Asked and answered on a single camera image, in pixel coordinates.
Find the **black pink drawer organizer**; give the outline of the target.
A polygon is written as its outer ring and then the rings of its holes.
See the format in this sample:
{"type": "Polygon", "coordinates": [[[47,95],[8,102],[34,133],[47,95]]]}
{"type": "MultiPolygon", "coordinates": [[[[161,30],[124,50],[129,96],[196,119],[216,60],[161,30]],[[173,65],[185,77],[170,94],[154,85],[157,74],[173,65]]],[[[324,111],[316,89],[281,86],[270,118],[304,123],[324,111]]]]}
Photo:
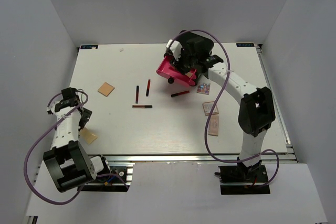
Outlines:
{"type": "Polygon", "coordinates": [[[188,70],[186,74],[180,73],[175,67],[171,65],[172,55],[165,55],[162,62],[156,70],[156,73],[168,79],[169,84],[180,84],[186,87],[195,87],[198,84],[200,73],[195,68],[188,70]]]}

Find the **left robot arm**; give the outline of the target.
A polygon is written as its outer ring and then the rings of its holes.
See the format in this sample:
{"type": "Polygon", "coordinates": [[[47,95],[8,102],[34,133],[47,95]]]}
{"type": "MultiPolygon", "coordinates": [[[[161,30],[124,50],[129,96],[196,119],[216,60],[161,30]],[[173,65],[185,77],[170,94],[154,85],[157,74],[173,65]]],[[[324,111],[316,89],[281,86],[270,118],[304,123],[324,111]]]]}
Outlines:
{"type": "Polygon", "coordinates": [[[92,111],[83,108],[75,88],[61,91],[60,101],[47,105],[48,114],[56,116],[55,134],[49,151],[44,152],[43,161],[59,192],[95,181],[110,178],[111,168],[102,155],[89,157],[79,142],[79,133],[85,128],[92,111]]]}

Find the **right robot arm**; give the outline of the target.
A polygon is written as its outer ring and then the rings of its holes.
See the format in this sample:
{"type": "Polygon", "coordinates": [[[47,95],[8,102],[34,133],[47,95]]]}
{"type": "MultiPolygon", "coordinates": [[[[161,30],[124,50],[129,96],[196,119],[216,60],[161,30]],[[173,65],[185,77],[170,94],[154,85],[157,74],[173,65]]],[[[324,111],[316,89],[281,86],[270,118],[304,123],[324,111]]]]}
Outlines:
{"type": "Polygon", "coordinates": [[[230,66],[228,53],[225,58],[212,54],[214,43],[219,40],[209,34],[203,37],[201,30],[183,30],[166,50],[173,54],[172,66],[181,74],[195,69],[226,91],[239,105],[238,124],[242,129],[243,143],[237,163],[238,177],[247,182],[256,175],[255,167],[261,162],[264,137],[275,120],[272,92],[268,87],[259,88],[237,75],[230,66]]]}

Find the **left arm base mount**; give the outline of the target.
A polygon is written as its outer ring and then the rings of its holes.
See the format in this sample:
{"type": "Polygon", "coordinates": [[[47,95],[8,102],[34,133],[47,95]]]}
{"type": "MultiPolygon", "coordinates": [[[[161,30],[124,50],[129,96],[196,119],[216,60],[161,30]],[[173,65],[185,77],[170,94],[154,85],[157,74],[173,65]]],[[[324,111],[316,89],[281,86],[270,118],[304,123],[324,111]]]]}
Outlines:
{"type": "Polygon", "coordinates": [[[126,193],[132,182],[134,163],[110,162],[108,169],[98,174],[108,174],[84,185],[82,191],[101,193],[126,193]]]}

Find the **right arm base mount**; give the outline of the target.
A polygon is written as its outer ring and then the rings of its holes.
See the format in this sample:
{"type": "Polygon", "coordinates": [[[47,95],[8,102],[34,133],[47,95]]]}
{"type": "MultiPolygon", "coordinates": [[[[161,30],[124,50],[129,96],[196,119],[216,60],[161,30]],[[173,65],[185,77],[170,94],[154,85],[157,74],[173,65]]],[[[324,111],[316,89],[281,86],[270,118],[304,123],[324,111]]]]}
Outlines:
{"type": "Polygon", "coordinates": [[[270,188],[265,165],[247,170],[241,163],[219,166],[214,175],[219,178],[222,195],[269,195],[270,188]]]}

